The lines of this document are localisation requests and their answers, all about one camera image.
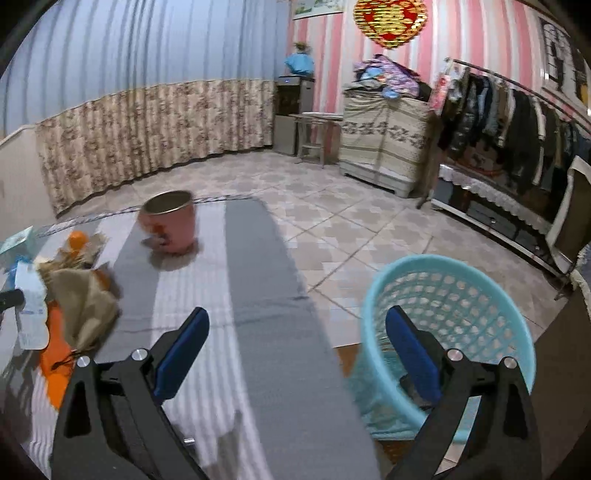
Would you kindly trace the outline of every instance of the framed picture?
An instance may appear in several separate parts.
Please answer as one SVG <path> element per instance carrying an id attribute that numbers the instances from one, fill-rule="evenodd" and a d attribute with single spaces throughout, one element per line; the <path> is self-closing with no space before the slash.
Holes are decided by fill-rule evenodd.
<path id="1" fill-rule="evenodd" d="M 345 0 L 295 0 L 294 20 L 316 15 L 337 14 L 345 10 Z"/>
<path id="2" fill-rule="evenodd" d="M 544 89 L 587 116 L 589 66 L 564 28 L 541 14 L 538 22 L 543 40 Z"/>

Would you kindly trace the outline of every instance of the metal screw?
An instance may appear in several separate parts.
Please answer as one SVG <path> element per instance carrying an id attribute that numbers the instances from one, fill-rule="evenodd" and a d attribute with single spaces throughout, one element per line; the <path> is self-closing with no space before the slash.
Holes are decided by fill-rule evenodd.
<path id="1" fill-rule="evenodd" d="M 131 354 L 131 358 L 136 360 L 137 362 L 141 362 L 144 358 L 148 356 L 148 351 L 145 348 L 138 348 L 134 350 Z"/>
<path id="2" fill-rule="evenodd" d="M 452 348 L 451 350 L 448 351 L 447 357 L 452 362 L 459 362 L 462 358 L 464 358 L 464 354 L 461 351 L 459 351 L 455 348 Z"/>
<path id="3" fill-rule="evenodd" d="M 512 356 L 508 356 L 503 360 L 503 363 L 507 368 L 515 368 L 517 367 L 517 360 L 515 360 Z"/>
<path id="4" fill-rule="evenodd" d="M 90 365 L 90 358 L 88 358 L 86 355 L 82 355 L 78 360 L 76 360 L 76 365 L 82 368 L 88 367 L 88 365 Z"/>

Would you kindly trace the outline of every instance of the heart-shaped decoration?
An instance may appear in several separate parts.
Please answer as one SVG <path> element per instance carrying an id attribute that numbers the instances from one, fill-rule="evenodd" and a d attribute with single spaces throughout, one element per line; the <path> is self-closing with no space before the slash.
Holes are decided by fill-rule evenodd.
<path id="1" fill-rule="evenodd" d="M 361 31 L 384 48 L 411 40 L 427 22 L 422 0 L 358 0 L 353 10 Z"/>

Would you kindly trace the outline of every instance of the pink mug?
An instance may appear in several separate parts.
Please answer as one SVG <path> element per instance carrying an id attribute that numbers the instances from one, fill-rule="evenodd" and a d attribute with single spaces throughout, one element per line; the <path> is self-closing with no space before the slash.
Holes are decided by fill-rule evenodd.
<path id="1" fill-rule="evenodd" d="M 156 195 L 142 205 L 138 221 L 150 234 L 154 250 L 186 253 L 195 240 L 193 194 L 187 190 L 173 190 Z"/>

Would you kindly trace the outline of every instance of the teal plastic basket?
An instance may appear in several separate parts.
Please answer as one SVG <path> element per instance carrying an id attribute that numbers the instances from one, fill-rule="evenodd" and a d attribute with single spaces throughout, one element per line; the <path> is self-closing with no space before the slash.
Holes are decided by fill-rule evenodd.
<path id="1" fill-rule="evenodd" d="M 492 364 L 508 355 L 516 358 L 531 392 L 534 344 L 525 319 L 503 289 L 453 258 L 404 257 L 378 274 L 365 297 L 362 347 L 348 379 L 374 438 L 411 440 L 427 418 L 399 384 L 406 370 L 385 331 L 386 313 L 394 305 L 444 349 L 457 348 L 471 360 Z M 479 402 L 479 397 L 468 401 L 455 442 L 467 441 Z"/>

